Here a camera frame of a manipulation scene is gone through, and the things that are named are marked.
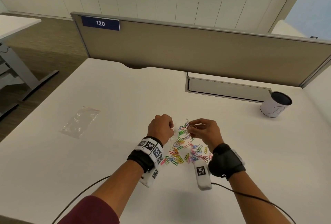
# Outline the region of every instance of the pile of paper clips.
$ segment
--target pile of paper clips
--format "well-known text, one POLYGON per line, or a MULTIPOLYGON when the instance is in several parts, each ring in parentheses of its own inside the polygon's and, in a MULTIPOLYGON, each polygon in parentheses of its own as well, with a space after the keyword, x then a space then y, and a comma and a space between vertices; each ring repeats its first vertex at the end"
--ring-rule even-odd
POLYGON ((186 123, 184 126, 180 126, 178 129, 178 138, 173 144, 172 148, 169 151, 169 156, 165 156, 164 160, 161 162, 161 165, 169 164, 170 162, 174 165, 178 166, 178 164, 184 164, 184 162, 190 163, 194 162, 196 160, 202 159, 205 162, 209 162, 212 159, 212 154, 209 153, 208 156, 204 155, 207 154, 207 147, 204 149, 204 154, 202 151, 203 145, 193 145, 192 141, 194 138, 191 138, 190 133, 188 132, 187 128, 190 126, 190 123, 188 119, 186 119, 186 123), (185 158, 183 159, 179 151, 182 148, 191 148, 191 151, 188 151, 188 153, 185 155, 185 158))

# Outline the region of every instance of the hand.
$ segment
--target hand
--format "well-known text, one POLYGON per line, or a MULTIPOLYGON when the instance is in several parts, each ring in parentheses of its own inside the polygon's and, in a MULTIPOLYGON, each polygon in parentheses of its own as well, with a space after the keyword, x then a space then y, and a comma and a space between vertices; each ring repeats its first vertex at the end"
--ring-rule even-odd
POLYGON ((224 143, 217 123, 210 119, 196 119, 189 123, 188 131, 193 138, 200 138, 213 152, 215 147, 224 143))
POLYGON ((172 128, 173 121, 170 116, 167 114, 156 115, 148 126, 147 136, 157 138, 164 145, 175 133, 172 128))

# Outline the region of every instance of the blue sign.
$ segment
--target blue sign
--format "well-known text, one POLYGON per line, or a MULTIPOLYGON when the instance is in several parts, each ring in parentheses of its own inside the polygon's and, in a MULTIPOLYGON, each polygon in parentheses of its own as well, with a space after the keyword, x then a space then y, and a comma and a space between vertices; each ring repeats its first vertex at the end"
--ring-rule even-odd
POLYGON ((81 16, 81 18, 83 26, 119 31, 119 20, 86 16, 81 16))

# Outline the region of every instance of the forearm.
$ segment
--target forearm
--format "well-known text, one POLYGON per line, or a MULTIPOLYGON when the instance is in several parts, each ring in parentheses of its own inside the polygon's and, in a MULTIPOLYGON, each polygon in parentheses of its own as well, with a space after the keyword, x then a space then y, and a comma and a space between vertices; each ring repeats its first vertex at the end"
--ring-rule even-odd
MULTIPOLYGON (((234 191, 268 200, 244 171, 233 174, 229 183, 234 191)), ((287 218, 273 205, 237 193, 235 196, 246 224, 290 224, 287 218)))
POLYGON ((127 160, 92 195, 105 201, 120 217, 143 173, 138 163, 127 160))

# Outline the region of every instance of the white desk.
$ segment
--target white desk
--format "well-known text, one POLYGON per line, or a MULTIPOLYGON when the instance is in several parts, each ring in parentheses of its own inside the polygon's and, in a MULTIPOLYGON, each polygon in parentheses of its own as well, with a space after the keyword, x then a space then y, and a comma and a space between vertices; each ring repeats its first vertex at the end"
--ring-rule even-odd
MULTIPOLYGON (((21 100, 27 99, 27 97, 41 85, 47 82, 51 77, 57 74, 59 71, 52 71, 50 74, 45 76, 43 79, 38 80, 33 73, 27 68, 27 66, 22 62, 18 55, 7 46, 4 41, 9 36, 26 29, 34 24, 41 22, 40 19, 36 18, 27 18, 27 17, 15 17, 15 16, 5 16, 0 15, 0 64, 1 59, 6 62, 6 65, 13 69, 19 78, 14 78, 11 74, 6 74, 6 80, 13 80, 8 82, 7 85, 17 84, 17 83, 26 83, 29 86, 29 90, 23 95, 21 100)), ((6 112, 13 109, 18 104, 12 104, 5 111, 0 112, 0 117, 6 112)))
POLYGON ((40 22, 37 18, 0 15, 0 40, 40 22))
MULTIPOLYGON (((156 114, 167 113, 177 124, 216 120, 271 201, 297 223, 330 223, 331 129, 303 90, 190 75, 271 87, 288 94, 293 105, 271 119, 258 103, 184 92, 184 72, 89 58, 0 143, 0 214, 51 223, 77 194, 126 160, 156 114), (101 110, 83 137, 60 133, 83 106, 101 110)), ((212 181, 229 186, 225 179, 212 181)), ((244 223, 233 193, 198 189, 192 164, 163 165, 151 188, 139 183, 120 221, 244 223)))

